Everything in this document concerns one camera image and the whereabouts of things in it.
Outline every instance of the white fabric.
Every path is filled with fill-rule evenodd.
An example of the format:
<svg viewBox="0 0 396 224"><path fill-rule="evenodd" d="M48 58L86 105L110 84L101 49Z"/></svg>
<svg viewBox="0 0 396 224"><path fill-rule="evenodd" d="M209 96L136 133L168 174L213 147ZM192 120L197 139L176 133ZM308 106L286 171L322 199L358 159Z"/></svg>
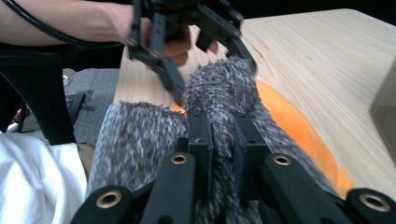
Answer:
<svg viewBox="0 0 396 224"><path fill-rule="evenodd" d="M70 223L84 202L86 176L76 144L50 147L0 133L0 223Z"/></svg>

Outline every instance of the fuzzy gray fabric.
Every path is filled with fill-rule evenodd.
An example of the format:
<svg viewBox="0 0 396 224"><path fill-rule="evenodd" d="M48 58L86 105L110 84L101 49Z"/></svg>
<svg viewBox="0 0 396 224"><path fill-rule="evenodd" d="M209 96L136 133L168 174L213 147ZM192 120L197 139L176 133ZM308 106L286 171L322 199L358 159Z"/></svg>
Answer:
<svg viewBox="0 0 396 224"><path fill-rule="evenodd" d="M187 137L189 117L204 110L216 146L213 198L197 202L196 223L215 223L220 216L226 223L262 223L257 203L240 203L233 191L234 112L250 116L272 152L292 156L323 189L336 194L318 167L271 119L246 61L231 58L198 68L187 84L184 100L186 117L145 103L110 108L108 115L112 118L104 121L87 193L106 185L134 191L153 180L163 157L175 150L177 139Z"/></svg>
<svg viewBox="0 0 396 224"><path fill-rule="evenodd" d="M233 191L231 148L235 112L252 119L272 152L292 156L323 189L336 194L318 167L271 119L246 61L231 58L199 68L192 75L184 98L188 118L197 110L208 114L216 146L212 166L214 199L198 202L197 223L214 223L219 214L225 216L226 223L262 223L257 204L241 204Z"/></svg>
<svg viewBox="0 0 396 224"><path fill-rule="evenodd" d="M108 185L140 189L155 179L179 137L187 137L185 117L148 103L113 105L99 133L87 185L88 197Z"/></svg>

